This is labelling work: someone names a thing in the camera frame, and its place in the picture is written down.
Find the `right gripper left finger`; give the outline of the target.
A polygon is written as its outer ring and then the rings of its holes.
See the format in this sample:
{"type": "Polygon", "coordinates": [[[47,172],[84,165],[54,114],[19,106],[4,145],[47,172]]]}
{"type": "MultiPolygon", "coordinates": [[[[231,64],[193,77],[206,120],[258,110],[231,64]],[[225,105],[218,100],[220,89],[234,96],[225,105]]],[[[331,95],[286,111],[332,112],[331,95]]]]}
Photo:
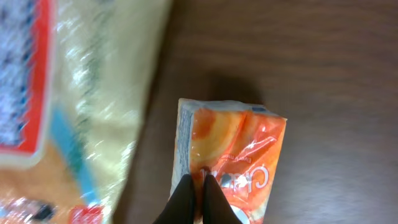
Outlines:
{"type": "Polygon", "coordinates": [[[193,224],[195,216],[195,186],[192,176],[185,174],[162,213],[153,224],[193,224]]]}

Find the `yellow snack bag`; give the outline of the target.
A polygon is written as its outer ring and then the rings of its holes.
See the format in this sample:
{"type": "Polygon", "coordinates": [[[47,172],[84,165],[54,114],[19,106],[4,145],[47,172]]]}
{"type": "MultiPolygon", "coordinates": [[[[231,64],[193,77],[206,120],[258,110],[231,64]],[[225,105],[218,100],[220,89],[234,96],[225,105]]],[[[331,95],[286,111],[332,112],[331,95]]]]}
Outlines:
{"type": "Polygon", "coordinates": [[[169,0],[1,0],[1,222],[111,223],[169,0]]]}

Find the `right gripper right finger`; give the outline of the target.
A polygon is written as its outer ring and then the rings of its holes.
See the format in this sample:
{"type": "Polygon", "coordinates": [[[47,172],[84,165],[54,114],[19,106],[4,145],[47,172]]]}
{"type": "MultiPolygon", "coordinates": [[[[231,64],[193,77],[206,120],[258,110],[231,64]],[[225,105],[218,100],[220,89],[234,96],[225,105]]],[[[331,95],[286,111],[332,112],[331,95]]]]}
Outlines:
{"type": "Polygon", "coordinates": [[[242,224],[234,214],[214,176],[208,174],[203,185],[203,224],[242,224]]]}

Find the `orange small packet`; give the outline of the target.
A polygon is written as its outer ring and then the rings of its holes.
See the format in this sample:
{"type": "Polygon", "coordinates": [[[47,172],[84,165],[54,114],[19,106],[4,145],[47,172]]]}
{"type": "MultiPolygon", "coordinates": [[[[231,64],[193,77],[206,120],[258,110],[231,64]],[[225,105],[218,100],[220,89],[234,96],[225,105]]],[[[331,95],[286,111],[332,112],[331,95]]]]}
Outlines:
{"type": "Polygon", "coordinates": [[[211,174],[241,223],[262,223],[286,124],[262,105],[179,99],[170,190],[190,174],[201,197],[211,174]]]}

